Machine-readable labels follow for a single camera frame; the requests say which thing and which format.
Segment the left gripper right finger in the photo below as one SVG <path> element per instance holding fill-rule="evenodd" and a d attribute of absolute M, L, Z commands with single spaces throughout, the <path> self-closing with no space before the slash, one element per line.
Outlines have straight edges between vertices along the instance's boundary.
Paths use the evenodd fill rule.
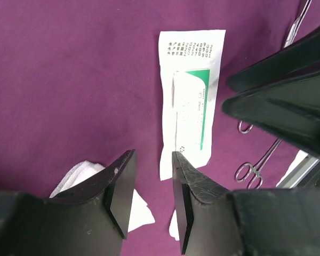
<path fill-rule="evenodd" d="M 182 255 L 320 255 L 320 187 L 230 191 L 172 154 Z"/>

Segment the steel hemostat bottom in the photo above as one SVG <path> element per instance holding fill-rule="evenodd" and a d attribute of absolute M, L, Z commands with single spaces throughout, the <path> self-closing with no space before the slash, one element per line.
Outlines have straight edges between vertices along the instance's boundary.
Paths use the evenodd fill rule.
<path fill-rule="evenodd" d="M 252 177 L 246 188 L 259 189 L 263 184 L 263 176 L 261 175 L 261 171 L 281 142 L 281 139 L 276 139 L 272 146 L 256 164 L 252 164 L 250 162 L 243 163 L 235 172 L 235 181 L 237 183 L 241 183 L 247 178 Z"/>

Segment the white green sterile pouch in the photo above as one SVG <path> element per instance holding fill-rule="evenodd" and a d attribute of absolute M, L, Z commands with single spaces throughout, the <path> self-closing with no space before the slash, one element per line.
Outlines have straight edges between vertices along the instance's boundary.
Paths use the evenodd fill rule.
<path fill-rule="evenodd" d="M 163 90 L 159 177 L 172 178 L 172 152 L 193 167 L 211 157 L 212 126 L 226 31 L 162 31 L 158 57 Z"/>

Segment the steel hemostat long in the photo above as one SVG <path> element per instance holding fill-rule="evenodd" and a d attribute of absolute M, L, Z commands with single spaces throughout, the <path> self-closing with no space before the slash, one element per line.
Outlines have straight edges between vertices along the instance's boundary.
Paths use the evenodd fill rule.
<path fill-rule="evenodd" d="M 294 42 L 294 39 L 298 33 L 298 30 L 301 26 L 302 21 L 304 20 L 307 12 L 309 10 L 311 3 L 312 3 L 312 0 L 301 0 L 299 2 L 299 7 L 298 7 L 295 21 L 292 24 L 292 26 L 287 34 L 287 37 L 283 43 L 283 48 L 288 47 L 289 45 L 291 45 Z"/>

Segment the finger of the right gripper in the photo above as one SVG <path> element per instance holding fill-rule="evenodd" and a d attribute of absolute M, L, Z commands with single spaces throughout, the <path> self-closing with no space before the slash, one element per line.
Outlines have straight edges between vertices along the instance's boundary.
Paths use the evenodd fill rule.
<path fill-rule="evenodd" d="M 320 159 L 320 72 L 240 93 L 222 111 Z"/>
<path fill-rule="evenodd" d="M 242 92 L 320 61 L 320 26 L 279 52 L 231 75 L 227 85 Z"/>

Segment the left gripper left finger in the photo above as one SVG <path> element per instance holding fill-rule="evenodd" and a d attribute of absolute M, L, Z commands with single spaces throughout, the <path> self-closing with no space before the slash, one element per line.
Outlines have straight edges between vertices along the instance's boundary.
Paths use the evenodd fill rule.
<path fill-rule="evenodd" d="M 136 170 L 128 150 L 53 198 L 0 192 L 0 255 L 120 255 Z"/>

